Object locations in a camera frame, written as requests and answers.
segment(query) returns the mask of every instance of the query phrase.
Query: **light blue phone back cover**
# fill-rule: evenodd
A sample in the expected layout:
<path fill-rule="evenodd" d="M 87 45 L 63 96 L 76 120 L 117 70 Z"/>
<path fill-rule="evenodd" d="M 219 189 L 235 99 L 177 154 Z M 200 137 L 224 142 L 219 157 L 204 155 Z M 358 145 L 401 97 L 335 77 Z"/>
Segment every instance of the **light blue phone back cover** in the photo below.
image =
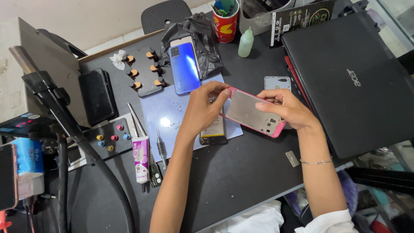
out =
<path fill-rule="evenodd" d="M 180 55 L 172 57 L 171 49 L 178 47 Z M 177 95 L 189 93 L 200 87 L 200 78 L 191 43 L 180 44 L 169 49 L 171 68 Z"/>

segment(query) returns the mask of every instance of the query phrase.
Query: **hand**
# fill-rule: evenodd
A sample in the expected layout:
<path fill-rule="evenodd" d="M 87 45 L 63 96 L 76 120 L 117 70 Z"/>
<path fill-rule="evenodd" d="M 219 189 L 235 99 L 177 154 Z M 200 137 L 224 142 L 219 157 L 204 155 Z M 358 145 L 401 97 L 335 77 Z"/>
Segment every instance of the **hand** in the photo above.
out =
<path fill-rule="evenodd" d="M 226 83 L 210 81 L 192 91 L 178 133 L 195 138 L 201 131 L 207 129 L 219 115 L 230 96 L 229 87 Z M 217 99 L 210 104 L 209 97 L 213 96 Z"/>
<path fill-rule="evenodd" d="M 258 110 L 276 113 L 289 122 L 296 130 L 307 127 L 321 127 L 320 122 L 313 113 L 288 89 L 263 90 L 257 97 L 276 104 L 257 103 L 256 108 Z"/>

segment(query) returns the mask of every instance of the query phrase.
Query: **red cup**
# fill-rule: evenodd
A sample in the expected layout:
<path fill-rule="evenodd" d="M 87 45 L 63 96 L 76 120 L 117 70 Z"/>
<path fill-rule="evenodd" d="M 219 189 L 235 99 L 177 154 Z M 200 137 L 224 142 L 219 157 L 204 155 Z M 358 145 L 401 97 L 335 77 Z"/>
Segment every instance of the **red cup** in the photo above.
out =
<path fill-rule="evenodd" d="M 216 35 L 218 42 L 229 43 L 234 39 L 236 35 L 237 17 L 240 10 L 240 5 L 238 1 L 234 2 L 237 5 L 234 6 L 237 7 L 237 10 L 230 16 L 222 17 L 213 11 L 214 34 Z"/>

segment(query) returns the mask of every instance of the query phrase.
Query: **qr code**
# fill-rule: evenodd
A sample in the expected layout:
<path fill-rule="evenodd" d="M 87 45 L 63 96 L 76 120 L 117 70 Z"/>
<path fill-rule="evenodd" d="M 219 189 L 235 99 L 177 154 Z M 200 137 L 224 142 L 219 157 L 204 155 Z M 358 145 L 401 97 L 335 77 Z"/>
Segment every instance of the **qr code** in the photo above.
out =
<path fill-rule="evenodd" d="M 144 150 L 143 149 L 136 149 L 135 151 L 137 152 L 136 161 L 141 162 L 144 159 Z"/>

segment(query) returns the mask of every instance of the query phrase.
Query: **acer laptop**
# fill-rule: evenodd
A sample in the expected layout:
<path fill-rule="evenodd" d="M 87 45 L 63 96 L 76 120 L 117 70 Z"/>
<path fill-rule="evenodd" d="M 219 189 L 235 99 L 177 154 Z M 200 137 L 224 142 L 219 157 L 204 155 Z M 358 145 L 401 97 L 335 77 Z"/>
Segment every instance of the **acer laptop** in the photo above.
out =
<path fill-rule="evenodd" d="M 289 68 L 339 158 L 414 138 L 413 79 L 359 12 L 286 33 Z"/>

